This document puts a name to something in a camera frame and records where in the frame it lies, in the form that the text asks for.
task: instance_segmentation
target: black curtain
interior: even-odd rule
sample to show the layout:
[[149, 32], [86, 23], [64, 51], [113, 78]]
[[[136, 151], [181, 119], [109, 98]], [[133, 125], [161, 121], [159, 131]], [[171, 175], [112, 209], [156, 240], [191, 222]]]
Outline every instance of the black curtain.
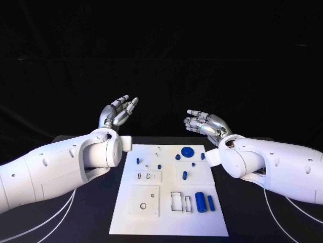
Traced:
[[0, 164], [88, 134], [126, 94], [140, 103], [122, 135], [199, 136], [195, 109], [245, 137], [323, 152], [323, 4], [155, 12], [0, 1]]

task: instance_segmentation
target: robotic hand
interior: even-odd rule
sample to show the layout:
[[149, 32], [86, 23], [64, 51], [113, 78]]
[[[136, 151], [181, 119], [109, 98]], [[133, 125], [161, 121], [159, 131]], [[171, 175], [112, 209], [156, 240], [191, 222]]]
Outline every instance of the robotic hand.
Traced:
[[45, 145], [0, 166], [0, 213], [58, 197], [106, 174], [133, 149], [130, 136], [119, 136], [139, 98], [126, 95], [109, 105], [99, 129], [88, 135]]
[[201, 111], [184, 120], [186, 129], [208, 135], [217, 149], [205, 153], [211, 167], [222, 164], [235, 178], [309, 203], [323, 204], [323, 153], [312, 148], [234, 135], [224, 120]]

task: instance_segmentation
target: white cable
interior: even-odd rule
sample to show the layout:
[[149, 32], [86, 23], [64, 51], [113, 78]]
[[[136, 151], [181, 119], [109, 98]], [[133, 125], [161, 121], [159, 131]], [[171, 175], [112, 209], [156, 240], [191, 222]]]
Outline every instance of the white cable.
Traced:
[[0, 243], [8, 242], [9, 240], [12, 240], [12, 239], [15, 239], [15, 238], [18, 238], [18, 237], [21, 237], [21, 236], [24, 236], [25, 234], [28, 234], [29, 232], [32, 232], [35, 229], [38, 229], [42, 225], [45, 225], [45, 224], [52, 220], [52, 218], [60, 214], [60, 212], [65, 209], [65, 206], [68, 205], [68, 203], [70, 203], [70, 201], [71, 201], [71, 199], [73, 199], [73, 197], [74, 197], [76, 191], [77, 191], [77, 189], [74, 190], [73, 195], [71, 195], [71, 198], [70, 198], [70, 200], [67, 201], [67, 203], [65, 203], [64, 207], [61, 208], [61, 210], [57, 212], [57, 214], [55, 214], [55, 215], [54, 215], [54, 216], [52, 216], [44, 223], [40, 224], [40, 225], [38, 225], [37, 227], [34, 227], [32, 229], [29, 229], [28, 231], [25, 231], [24, 233], [21, 233], [21, 234], [12, 236], [12, 237], [8, 238], [8, 239], [0, 240]]
[[315, 221], [317, 221], [319, 223], [322, 223], [323, 224], [323, 221], [322, 220], [319, 220], [317, 218], [315, 218], [310, 214], [307, 214], [307, 212], [306, 211], [303, 211], [303, 209], [292, 202], [292, 204], [294, 205], [294, 207], [315, 220]]
[[[270, 207], [270, 203], [269, 203], [267, 195], [266, 195], [266, 202], [267, 202], [267, 206], [269, 206], [269, 209], [270, 209], [273, 218], [274, 218], [274, 220], [276, 220], [276, 222], [277, 222], [277, 224], [279, 224], [281, 230], [286, 232], [286, 230], [283, 229], [283, 227], [281, 227], [281, 225], [280, 225], [280, 223], [279, 223], [279, 221], [277, 221], [277, 219], [276, 219], [276, 216], [274, 216], [274, 213], [273, 213], [273, 210], [271, 210], [271, 207]], [[292, 239], [296, 243], [299, 243], [299, 241], [289, 235], [287, 232], [286, 232], [286, 235], [290, 237], [290, 239]]]
[[57, 230], [58, 226], [61, 225], [61, 223], [63, 223], [63, 221], [64, 221], [64, 219], [65, 219], [65, 216], [67, 216], [67, 214], [68, 214], [68, 211], [70, 211], [70, 209], [71, 209], [73, 201], [71, 201], [70, 207], [68, 207], [68, 209], [67, 209], [65, 215], [64, 215], [64, 217], [63, 217], [63, 220], [60, 221], [60, 223], [58, 223], [57, 227], [54, 228], [54, 230], [48, 233], [48, 235], [41, 239], [41, 241], [40, 241], [38, 243], [41, 243], [41, 242], [50, 237], [50, 235], [54, 233], [54, 231]]

